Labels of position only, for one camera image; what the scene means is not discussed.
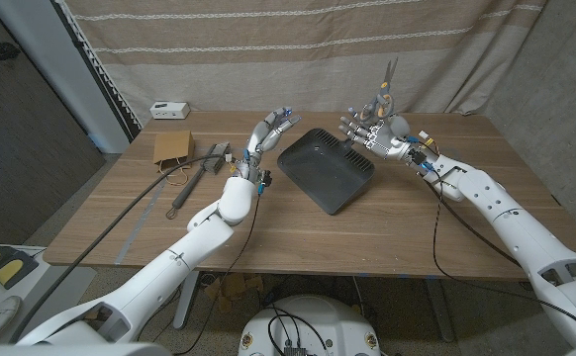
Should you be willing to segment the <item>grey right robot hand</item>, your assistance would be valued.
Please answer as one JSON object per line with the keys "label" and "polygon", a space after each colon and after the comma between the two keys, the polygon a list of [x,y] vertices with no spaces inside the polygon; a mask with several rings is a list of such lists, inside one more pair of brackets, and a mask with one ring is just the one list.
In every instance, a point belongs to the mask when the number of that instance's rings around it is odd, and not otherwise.
{"label": "grey right robot hand", "polygon": [[339,130],[346,137],[383,159],[404,161],[420,175],[434,171],[437,155],[418,138],[410,135],[410,126],[405,118],[392,114],[385,119],[372,115],[361,122],[358,114],[349,108],[350,117],[341,117]]}

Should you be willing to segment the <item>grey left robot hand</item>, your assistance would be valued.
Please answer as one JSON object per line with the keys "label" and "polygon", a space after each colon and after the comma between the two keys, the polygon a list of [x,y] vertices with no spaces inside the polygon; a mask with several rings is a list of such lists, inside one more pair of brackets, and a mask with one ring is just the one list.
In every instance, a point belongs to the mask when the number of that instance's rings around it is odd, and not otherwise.
{"label": "grey left robot hand", "polygon": [[269,113],[254,127],[242,151],[242,159],[235,163],[232,176],[255,184],[261,182],[265,175],[260,167],[262,154],[272,150],[282,135],[301,119],[301,116],[293,113],[291,107],[281,107]]}

